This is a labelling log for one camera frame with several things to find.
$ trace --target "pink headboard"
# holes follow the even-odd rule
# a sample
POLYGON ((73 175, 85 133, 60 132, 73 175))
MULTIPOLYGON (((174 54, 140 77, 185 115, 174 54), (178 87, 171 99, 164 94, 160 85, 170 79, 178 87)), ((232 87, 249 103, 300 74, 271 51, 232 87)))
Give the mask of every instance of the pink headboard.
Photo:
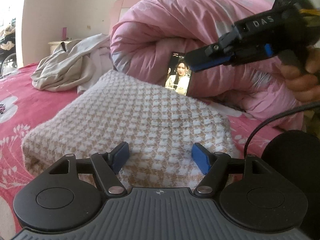
POLYGON ((112 27, 119 21, 122 14, 124 14, 129 8, 135 5, 137 2, 141 0, 117 0, 110 13, 110 30, 109 34, 111 34, 112 27))

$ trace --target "houndstooth fabric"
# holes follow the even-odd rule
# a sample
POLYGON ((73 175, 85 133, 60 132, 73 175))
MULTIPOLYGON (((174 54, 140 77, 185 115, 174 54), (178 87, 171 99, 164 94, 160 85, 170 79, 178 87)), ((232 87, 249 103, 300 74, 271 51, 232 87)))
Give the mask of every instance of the houndstooth fabric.
POLYGON ((118 177, 127 188, 195 188, 203 178, 191 158, 196 142, 236 157, 228 123, 213 108, 116 71, 29 132, 22 148, 38 173, 65 154, 87 158, 122 141, 130 158, 118 177))

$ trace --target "finger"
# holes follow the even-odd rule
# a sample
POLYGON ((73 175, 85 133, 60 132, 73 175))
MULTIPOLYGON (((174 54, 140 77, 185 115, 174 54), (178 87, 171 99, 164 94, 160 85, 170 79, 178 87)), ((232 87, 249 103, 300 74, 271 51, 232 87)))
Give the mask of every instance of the finger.
POLYGON ((295 98, 303 103, 314 102, 320 100, 320 86, 313 87, 312 89, 304 92, 294 92, 295 98))
POLYGON ((320 70, 320 48, 313 48, 310 50, 306 62, 306 70, 311 74, 320 70))
POLYGON ((287 88, 294 92, 310 90, 318 84, 318 78, 315 75, 307 74, 295 79, 285 81, 287 88))
POLYGON ((291 80, 301 76, 300 70, 295 66, 281 65, 280 71, 285 79, 291 80))

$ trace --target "silver screw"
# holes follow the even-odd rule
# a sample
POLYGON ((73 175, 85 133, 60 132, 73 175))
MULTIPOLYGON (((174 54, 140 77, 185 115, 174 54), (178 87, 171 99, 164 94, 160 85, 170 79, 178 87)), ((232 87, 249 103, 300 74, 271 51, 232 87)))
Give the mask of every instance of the silver screw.
POLYGON ((124 188, 120 186, 113 186, 109 188, 109 193, 114 194, 114 195, 119 195, 122 192, 124 192, 124 188))
POLYGON ((212 192, 212 188, 209 187, 209 186, 200 186, 197 188, 197 191, 200 193, 200 194, 209 194, 212 192))

